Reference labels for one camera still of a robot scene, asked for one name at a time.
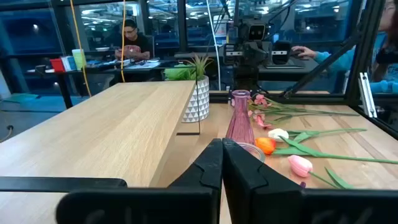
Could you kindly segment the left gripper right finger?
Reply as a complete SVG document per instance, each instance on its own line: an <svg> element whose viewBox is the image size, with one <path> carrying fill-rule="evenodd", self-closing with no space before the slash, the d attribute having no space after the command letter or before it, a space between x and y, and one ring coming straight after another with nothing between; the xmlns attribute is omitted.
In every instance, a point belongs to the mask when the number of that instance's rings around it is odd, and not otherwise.
<svg viewBox="0 0 398 224"><path fill-rule="evenodd" d="M306 189L228 138L223 182L233 224L398 224L398 190Z"/></svg>

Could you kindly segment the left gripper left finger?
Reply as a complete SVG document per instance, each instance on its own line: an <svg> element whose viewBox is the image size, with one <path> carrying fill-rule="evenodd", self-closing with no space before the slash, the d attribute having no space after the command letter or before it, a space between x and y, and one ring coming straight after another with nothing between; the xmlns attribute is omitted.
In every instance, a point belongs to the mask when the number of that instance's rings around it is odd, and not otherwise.
<svg viewBox="0 0 398 224"><path fill-rule="evenodd" d="M166 188L86 189L57 205L57 224L218 224L223 143L213 139Z"/></svg>

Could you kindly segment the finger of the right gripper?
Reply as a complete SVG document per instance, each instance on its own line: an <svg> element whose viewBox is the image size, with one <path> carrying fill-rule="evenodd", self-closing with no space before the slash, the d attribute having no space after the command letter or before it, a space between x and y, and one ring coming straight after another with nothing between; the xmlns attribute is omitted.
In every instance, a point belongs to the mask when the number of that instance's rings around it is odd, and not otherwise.
<svg viewBox="0 0 398 224"><path fill-rule="evenodd" d="M246 42L244 44L244 61L247 65L256 64L256 49L257 44L255 42Z"/></svg>
<svg viewBox="0 0 398 224"><path fill-rule="evenodd" d="M262 65L267 62L269 57L269 42L258 42L257 46L259 49L257 53L258 56L257 62L259 65Z"/></svg>

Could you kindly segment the pink blossom flower spray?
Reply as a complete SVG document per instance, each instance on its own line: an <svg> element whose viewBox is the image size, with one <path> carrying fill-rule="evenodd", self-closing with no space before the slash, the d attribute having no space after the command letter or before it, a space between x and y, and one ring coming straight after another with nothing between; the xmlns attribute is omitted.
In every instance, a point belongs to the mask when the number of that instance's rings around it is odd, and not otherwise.
<svg viewBox="0 0 398 224"><path fill-rule="evenodd" d="M254 96L247 96L244 100L249 120L254 121L262 129L269 129L272 125L286 122L299 116L357 116L354 113L310 110L297 108L295 106L284 105L269 98L263 94L256 93Z"/></svg>

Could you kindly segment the pink artificial tulip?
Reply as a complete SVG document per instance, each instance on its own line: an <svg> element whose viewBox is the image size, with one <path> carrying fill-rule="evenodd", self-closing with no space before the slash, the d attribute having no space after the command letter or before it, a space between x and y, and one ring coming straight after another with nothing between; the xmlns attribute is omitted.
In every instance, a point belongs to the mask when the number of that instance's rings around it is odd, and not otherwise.
<svg viewBox="0 0 398 224"><path fill-rule="evenodd" d="M325 167L325 171L329 176L329 179L321 177L320 175L314 173L313 164L308 160L300 156L289 156L288 162L292 171L300 177L315 177L318 180L336 188L336 189L353 189L354 187L347 182L345 182L341 177L339 177L331 169Z"/></svg>

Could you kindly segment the clear glass vase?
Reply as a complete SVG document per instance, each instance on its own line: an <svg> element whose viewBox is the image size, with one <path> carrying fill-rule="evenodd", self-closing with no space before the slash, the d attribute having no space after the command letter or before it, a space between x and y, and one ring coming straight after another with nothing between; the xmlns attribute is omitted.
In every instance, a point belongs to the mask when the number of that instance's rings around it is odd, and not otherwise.
<svg viewBox="0 0 398 224"><path fill-rule="evenodd" d="M259 149L257 146L245 142L238 142L238 144L248 153L250 153L252 156L257 158L259 161L262 163L265 162L266 156L264 152Z"/></svg>

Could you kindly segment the orange artificial tulip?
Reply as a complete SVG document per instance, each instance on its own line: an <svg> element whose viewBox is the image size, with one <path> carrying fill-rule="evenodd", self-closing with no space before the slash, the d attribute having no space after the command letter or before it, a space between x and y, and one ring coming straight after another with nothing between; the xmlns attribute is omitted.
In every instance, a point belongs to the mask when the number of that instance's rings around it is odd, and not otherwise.
<svg viewBox="0 0 398 224"><path fill-rule="evenodd" d="M339 156L334 154L327 154L324 152L316 151L312 148L304 146L300 143L297 143L293 140L289 140L287 138L282 138L282 141L289 145L288 148L280 148L276 147L276 141L271 138L257 138L255 140L255 146L263 151L264 154L267 155L296 155L296 156L312 156L319 158L327 158L327 159L342 159L342 160L352 160L352 161L366 161L366 162L380 162L380 163L388 163L388 164L397 164L398 161L391 161L387 159L371 159L371 158L362 158L362 157L349 157L349 156Z"/></svg>

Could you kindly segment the white artificial tulip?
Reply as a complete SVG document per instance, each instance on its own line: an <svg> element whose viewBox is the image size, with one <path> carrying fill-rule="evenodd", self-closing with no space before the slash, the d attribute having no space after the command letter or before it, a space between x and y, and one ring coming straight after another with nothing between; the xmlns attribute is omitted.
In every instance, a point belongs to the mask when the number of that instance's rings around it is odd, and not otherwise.
<svg viewBox="0 0 398 224"><path fill-rule="evenodd" d="M311 130L290 130L273 129L268 132L268 136L277 142L283 142L283 139L292 139L295 142L302 142L310 138L315 138L322 134L336 134L336 133L350 133L363 132L366 129L362 128L346 128L346 129L331 129L326 131L311 131Z"/></svg>

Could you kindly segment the pink ribbed glass vase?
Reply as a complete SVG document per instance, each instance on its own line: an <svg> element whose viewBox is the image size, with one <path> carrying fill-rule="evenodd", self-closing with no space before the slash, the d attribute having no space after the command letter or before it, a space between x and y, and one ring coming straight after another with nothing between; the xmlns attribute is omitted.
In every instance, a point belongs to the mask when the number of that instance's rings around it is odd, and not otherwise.
<svg viewBox="0 0 398 224"><path fill-rule="evenodd" d="M248 99L251 94L247 90L234 90L234 111L228 126L226 137L235 142L254 144L254 133L248 115Z"/></svg>

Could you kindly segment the wooden shelf board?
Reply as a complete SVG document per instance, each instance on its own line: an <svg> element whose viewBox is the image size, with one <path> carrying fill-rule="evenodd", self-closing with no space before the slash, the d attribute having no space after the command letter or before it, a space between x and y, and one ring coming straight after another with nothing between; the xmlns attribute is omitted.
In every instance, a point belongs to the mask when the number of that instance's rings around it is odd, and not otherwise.
<svg viewBox="0 0 398 224"><path fill-rule="evenodd" d="M194 86L112 86L0 143L0 177L110 177L154 187Z"/></svg>

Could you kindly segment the black side desk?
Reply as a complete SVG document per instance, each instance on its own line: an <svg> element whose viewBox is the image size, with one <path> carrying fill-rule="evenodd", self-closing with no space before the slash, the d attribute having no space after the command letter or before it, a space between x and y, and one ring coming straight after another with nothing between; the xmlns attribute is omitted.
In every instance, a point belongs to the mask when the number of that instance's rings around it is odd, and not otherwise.
<svg viewBox="0 0 398 224"><path fill-rule="evenodd" d="M291 57L288 63L284 65L230 66L233 68L235 80L297 82L310 73L318 64L310 58L298 59Z"/></svg>

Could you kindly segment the succulent in triangle-patterned pot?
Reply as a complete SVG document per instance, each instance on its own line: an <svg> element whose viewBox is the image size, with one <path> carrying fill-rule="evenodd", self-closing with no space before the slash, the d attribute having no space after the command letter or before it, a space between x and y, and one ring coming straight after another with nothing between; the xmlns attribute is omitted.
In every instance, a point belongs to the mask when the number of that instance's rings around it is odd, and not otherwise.
<svg viewBox="0 0 398 224"><path fill-rule="evenodd" d="M195 81L194 91L182 118L183 123L199 122L206 119L210 113L210 81L206 76L206 68L212 61L209 56L194 55L191 60L184 60L174 68L164 70L167 81Z"/></svg>

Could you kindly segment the black background desk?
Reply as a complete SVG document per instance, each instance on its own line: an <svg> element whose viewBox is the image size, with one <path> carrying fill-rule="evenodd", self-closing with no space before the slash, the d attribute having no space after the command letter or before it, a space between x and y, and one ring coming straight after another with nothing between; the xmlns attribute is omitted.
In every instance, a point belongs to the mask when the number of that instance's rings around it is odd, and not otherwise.
<svg viewBox="0 0 398 224"><path fill-rule="evenodd" d="M122 82L122 73L124 77L127 77L127 82L151 82L151 81L164 81L165 75L162 72L165 69L174 68L178 64L175 60L159 60L153 62L147 60L145 62L123 62L123 63L112 63L109 65L95 65L86 69L87 75L114 75L114 81L111 81L111 85ZM56 72L54 69L44 70L43 72L38 70L28 70L26 74L38 74L41 77L53 75L58 79L58 85L60 92L63 97L66 109L73 106L70 92L66 84L66 76L72 75L83 75L82 71L71 70L67 72Z"/></svg>

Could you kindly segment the light green box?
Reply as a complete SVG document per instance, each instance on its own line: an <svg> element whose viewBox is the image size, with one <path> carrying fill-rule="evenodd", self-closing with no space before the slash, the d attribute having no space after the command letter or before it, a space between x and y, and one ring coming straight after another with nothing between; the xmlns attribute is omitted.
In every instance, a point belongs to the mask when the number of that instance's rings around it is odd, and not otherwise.
<svg viewBox="0 0 398 224"><path fill-rule="evenodd" d="M85 52L83 49L73 49L72 55L75 59L77 70L81 70L86 65Z"/></svg>

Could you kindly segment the blue and white box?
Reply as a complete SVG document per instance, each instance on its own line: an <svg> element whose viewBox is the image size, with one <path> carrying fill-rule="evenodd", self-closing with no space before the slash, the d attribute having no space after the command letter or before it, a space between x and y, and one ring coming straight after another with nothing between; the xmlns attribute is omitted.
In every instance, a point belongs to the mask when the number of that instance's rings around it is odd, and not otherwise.
<svg viewBox="0 0 398 224"><path fill-rule="evenodd" d="M60 58L66 72L75 71L77 69L75 59L73 56L65 56Z"/></svg>

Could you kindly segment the red box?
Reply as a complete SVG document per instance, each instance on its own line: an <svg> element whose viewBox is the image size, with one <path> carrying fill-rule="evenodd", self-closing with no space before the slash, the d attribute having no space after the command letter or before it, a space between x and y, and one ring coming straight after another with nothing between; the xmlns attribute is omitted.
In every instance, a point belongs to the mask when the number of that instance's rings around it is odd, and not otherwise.
<svg viewBox="0 0 398 224"><path fill-rule="evenodd" d="M50 59L50 63L54 72L65 72L63 62L61 58Z"/></svg>

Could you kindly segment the black metal table frame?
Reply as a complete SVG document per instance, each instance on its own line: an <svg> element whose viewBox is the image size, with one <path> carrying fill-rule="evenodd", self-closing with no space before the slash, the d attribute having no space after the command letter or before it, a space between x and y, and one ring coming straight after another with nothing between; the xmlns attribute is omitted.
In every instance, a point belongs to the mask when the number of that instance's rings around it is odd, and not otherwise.
<svg viewBox="0 0 398 224"><path fill-rule="evenodd" d="M359 78L360 71L365 69L366 63L370 59L365 53L371 49L371 42L376 38L376 24L380 21L385 3L386 0L367 0L365 12L360 19L358 30L345 41L345 44L335 54L331 55L310 73L302 77L295 85L287 88L279 95L270 93L268 96L279 103L288 105L346 105L361 116L364 116L364 110L360 110L359 108L359 104L362 101L359 98L359 83L357 83L357 79ZM357 51L354 55L353 66L349 74L348 89L345 95L298 93L301 88L310 83L316 76L320 75L322 71L355 45L357 46Z"/></svg>

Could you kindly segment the silver aluminium bracket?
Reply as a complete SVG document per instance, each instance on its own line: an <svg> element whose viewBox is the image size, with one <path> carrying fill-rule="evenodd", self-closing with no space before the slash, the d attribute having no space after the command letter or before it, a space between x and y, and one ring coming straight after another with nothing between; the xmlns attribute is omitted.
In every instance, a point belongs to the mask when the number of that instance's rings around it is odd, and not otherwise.
<svg viewBox="0 0 398 224"><path fill-rule="evenodd" d="M377 110L374 104L368 74L366 72L361 72L359 74L358 83L364 112L370 118L377 118Z"/></svg>

